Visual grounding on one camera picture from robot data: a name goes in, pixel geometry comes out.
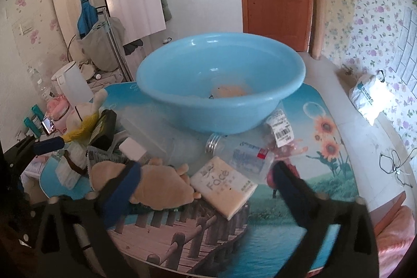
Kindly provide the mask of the white plastic bag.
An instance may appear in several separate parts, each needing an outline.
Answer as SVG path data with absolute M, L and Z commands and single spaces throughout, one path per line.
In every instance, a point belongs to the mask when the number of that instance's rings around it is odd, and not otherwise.
M 383 70 L 378 70 L 376 74 L 361 76 L 350 89 L 348 97 L 371 126 L 381 112 L 396 104 L 395 96 L 387 87 Z

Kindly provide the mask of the pink plush item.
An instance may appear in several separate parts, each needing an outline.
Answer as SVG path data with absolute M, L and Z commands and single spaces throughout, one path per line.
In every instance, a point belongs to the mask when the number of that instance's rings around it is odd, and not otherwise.
M 64 95 L 54 97 L 47 103 L 46 117 L 58 121 L 68 112 L 69 108 L 70 104 Z

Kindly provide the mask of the light blue plastic basin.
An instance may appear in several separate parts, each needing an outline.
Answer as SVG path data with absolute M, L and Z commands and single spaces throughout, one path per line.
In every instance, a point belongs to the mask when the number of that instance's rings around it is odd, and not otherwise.
M 283 43 L 236 32 L 171 42 L 147 56 L 136 83 L 169 122 L 226 135 L 257 127 L 304 82 L 301 56 Z

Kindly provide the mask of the grey tote bag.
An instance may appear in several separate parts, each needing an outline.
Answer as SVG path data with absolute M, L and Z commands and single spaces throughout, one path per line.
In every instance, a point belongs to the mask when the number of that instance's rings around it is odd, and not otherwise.
M 105 72 L 112 72 L 119 68 L 109 40 L 110 31 L 114 34 L 115 44 L 119 51 L 123 52 L 122 43 L 125 29 L 120 20 L 115 17 L 111 17 L 109 23 L 105 20 L 99 20 L 84 38 L 78 39 L 83 53 L 98 69 Z

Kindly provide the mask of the tan plush dog toy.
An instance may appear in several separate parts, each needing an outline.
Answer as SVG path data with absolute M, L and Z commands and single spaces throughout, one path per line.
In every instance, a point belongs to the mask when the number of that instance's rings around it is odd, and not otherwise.
M 109 160 L 92 166 L 89 177 L 93 190 L 100 191 L 124 168 L 124 164 Z M 190 184 L 188 170 L 187 164 L 176 169 L 164 165 L 161 159 L 151 159 L 148 164 L 141 166 L 141 180 L 129 198 L 129 202 L 161 211 L 181 207 L 200 199 L 201 194 L 196 192 Z

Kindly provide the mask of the rabbit plush yellow mesh dress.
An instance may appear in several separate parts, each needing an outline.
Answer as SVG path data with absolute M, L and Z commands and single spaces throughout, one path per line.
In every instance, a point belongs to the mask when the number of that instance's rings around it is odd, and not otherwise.
M 66 132 L 62 136 L 65 143 L 85 143 L 90 139 L 100 117 L 99 109 L 107 96 L 106 89 L 102 88 L 94 94 L 92 102 L 78 104 L 72 109 L 66 119 Z

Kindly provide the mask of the white electric kettle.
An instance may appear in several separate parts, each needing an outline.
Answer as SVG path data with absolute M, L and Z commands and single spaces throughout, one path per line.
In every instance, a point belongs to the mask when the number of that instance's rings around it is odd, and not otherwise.
M 93 92 L 85 81 L 78 64 L 72 61 L 61 67 L 51 78 L 60 95 L 65 96 L 71 106 L 89 102 Z

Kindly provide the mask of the clear plastic bottle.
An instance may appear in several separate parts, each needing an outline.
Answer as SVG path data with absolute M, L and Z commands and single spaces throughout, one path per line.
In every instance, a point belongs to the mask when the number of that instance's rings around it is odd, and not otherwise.
M 265 184 L 269 169 L 279 159 L 291 155 L 294 132 L 282 104 L 259 127 L 258 140 L 247 141 L 239 135 L 212 134 L 206 152 L 257 184 Z

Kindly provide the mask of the clear plastic box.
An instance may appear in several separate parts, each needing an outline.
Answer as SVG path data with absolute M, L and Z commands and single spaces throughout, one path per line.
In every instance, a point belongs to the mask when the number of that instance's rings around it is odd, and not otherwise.
M 120 123 L 137 143 L 166 164 L 186 163 L 195 172 L 209 160 L 205 151 L 207 135 L 180 130 L 149 106 L 125 107 L 120 112 Z

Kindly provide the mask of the black men's lotion bottle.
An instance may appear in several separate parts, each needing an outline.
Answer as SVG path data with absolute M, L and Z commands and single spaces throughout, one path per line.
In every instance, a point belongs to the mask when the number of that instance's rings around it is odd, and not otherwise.
M 95 125 L 89 143 L 89 146 L 107 151 L 112 145 L 116 126 L 116 112 L 111 109 L 105 109 Z

